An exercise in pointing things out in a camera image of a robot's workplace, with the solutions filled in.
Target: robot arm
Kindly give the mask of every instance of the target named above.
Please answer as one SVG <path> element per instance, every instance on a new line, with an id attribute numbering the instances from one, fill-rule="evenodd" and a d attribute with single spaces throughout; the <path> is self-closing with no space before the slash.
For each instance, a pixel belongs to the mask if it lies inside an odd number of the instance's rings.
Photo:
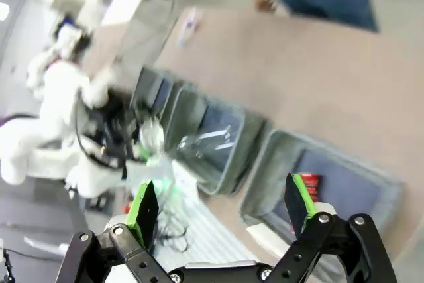
<path id="1" fill-rule="evenodd" d="M 73 25 L 64 24 L 58 32 L 55 43 L 35 56 L 28 65 L 26 86 L 34 92 L 36 99 L 44 97 L 44 75 L 57 60 L 71 60 L 83 31 Z"/>
<path id="2" fill-rule="evenodd" d="M 52 56 L 45 56 L 44 62 Z M 40 73 L 41 68 L 34 69 Z M 54 140 L 75 137 L 74 117 L 78 92 L 87 105 L 101 107 L 107 103 L 109 77 L 100 74 L 90 79 L 82 74 L 75 64 L 59 61 L 52 64 L 44 75 L 44 99 L 38 118 L 17 118 L 0 127 L 0 159 L 3 179 L 10 184 L 21 184 L 30 172 L 36 177 L 65 178 L 67 164 L 78 163 L 81 155 L 78 147 L 61 150 L 38 150 L 38 147 Z M 79 127 L 84 127 L 87 118 L 79 117 Z M 49 169 L 63 164 L 63 169 Z"/>
<path id="3" fill-rule="evenodd" d="M 378 230 L 365 214 L 345 221 L 329 213 L 316 213 L 305 220 L 301 235 L 275 267 L 255 261 L 221 266 L 193 263 L 171 273 L 148 252 L 157 216 L 154 186 L 142 185 L 125 223 L 112 225 L 98 236 L 82 232 L 72 237 L 56 283 L 104 282 L 111 268 L 120 264 L 125 264 L 140 283 L 303 283 L 323 254 L 338 256 L 348 283 L 397 282 Z M 113 282 L 122 282 L 122 277 Z"/>

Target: white robot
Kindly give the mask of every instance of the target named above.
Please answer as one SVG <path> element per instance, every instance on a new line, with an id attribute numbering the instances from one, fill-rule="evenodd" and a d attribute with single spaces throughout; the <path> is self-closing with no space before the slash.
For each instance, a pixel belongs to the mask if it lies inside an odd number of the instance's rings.
<path id="1" fill-rule="evenodd" d="M 65 25 L 58 41 L 28 67 L 27 86 L 42 105 L 38 117 L 13 118 L 0 127 L 1 176 L 9 184 L 21 184 L 27 176 L 59 179 L 81 196 L 95 198 L 121 181 L 122 168 L 98 165 L 81 151 L 82 145 L 96 158 L 103 155 L 102 148 L 83 135 L 90 125 L 78 101 L 81 96 L 88 107 L 104 106 L 110 72 L 89 79 L 75 64 L 65 61 L 80 37 L 79 29 Z M 76 139 L 77 112 L 81 144 Z M 40 148 L 57 140 L 62 141 L 59 150 Z"/>

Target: black cable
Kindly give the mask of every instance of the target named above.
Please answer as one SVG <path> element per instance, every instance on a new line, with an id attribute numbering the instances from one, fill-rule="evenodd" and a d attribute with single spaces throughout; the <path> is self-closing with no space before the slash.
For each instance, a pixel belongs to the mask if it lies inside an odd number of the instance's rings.
<path id="1" fill-rule="evenodd" d="M 179 253 L 186 252 L 189 249 L 189 244 L 186 237 L 188 225 L 183 225 L 183 223 L 169 211 L 162 210 L 160 215 L 165 215 L 167 217 L 165 222 L 166 225 L 161 227 L 158 224 L 158 230 L 154 242 L 156 244 L 162 245 L 163 247 L 169 247 L 173 251 Z M 174 231 L 170 231 L 169 228 L 171 225 L 174 225 L 174 227 L 172 227 L 173 230 L 175 230 L 175 226 L 179 227 L 181 229 L 180 233 L 175 234 Z M 177 246 L 178 239 L 182 239 L 182 242 L 184 242 L 184 247 L 182 249 Z"/>
<path id="2" fill-rule="evenodd" d="M 22 253 L 22 252 L 12 250 L 12 249 L 5 249 L 5 251 L 10 252 L 10 253 L 15 253 L 16 255 L 20 255 L 20 256 L 23 256 L 25 258 L 31 258 L 33 260 L 38 260 L 38 261 L 56 262 L 56 263 L 62 263 L 62 261 L 63 261 L 59 258 L 48 258 L 48 257 L 43 257 L 43 256 L 28 255 L 26 253 Z"/>
<path id="3" fill-rule="evenodd" d="M 98 164 L 98 165 L 100 165 L 102 167 L 105 167 L 105 168 L 108 168 L 108 169 L 112 169 L 112 170 L 121 170 L 121 169 L 123 169 L 124 170 L 123 171 L 123 178 L 124 178 L 124 176 L 125 176 L 125 174 L 127 172 L 126 169 L 125 169 L 125 159 L 123 160 L 123 163 L 122 163 L 121 159 L 119 159 L 119 161 L 118 161 L 119 164 L 118 164 L 117 167 L 110 166 L 110 165 L 102 162 L 101 160 L 99 160 L 94 154 L 92 154 L 92 155 L 88 154 L 87 150 L 82 145 L 80 130 L 78 129 L 78 111 L 79 111 L 78 110 L 78 107 L 81 104 L 82 104 L 82 92 L 81 92 L 81 90 L 79 90 L 77 92 L 77 101 L 76 101 L 76 104 L 75 104 L 74 125 L 75 125 L 75 134 L 76 134 L 76 137 L 77 137 L 77 141 L 78 141 L 79 147 L 81 148 L 81 151 L 84 153 L 84 155 L 89 160 L 94 161 L 96 164 Z"/>

